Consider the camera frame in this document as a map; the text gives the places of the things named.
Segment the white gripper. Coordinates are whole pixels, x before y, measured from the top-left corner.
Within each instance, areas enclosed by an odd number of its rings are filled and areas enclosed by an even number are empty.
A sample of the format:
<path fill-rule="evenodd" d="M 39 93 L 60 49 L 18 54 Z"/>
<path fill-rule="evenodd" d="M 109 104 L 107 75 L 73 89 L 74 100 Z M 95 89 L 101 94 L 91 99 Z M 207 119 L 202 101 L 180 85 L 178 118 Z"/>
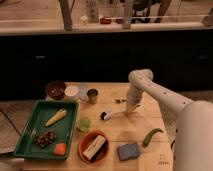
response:
<path fill-rule="evenodd" d="M 126 102 L 126 113 L 130 114 L 133 113 L 136 108 L 140 105 L 140 98 L 132 98 L 128 97 Z"/>

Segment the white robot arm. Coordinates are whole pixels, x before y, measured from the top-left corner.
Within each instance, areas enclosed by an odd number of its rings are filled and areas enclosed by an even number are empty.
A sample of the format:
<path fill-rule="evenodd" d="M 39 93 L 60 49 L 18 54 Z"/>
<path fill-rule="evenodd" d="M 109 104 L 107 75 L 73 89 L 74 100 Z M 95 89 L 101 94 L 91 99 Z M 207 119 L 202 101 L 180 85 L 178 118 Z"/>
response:
<path fill-rule="evenodd" d="M 213 103 L 192 100 L 154 83 L 150 69 L 133 70 L 128 80 L 129 113 L 146 92 L 178 116 L 173 171 L 213 171 Z"/>

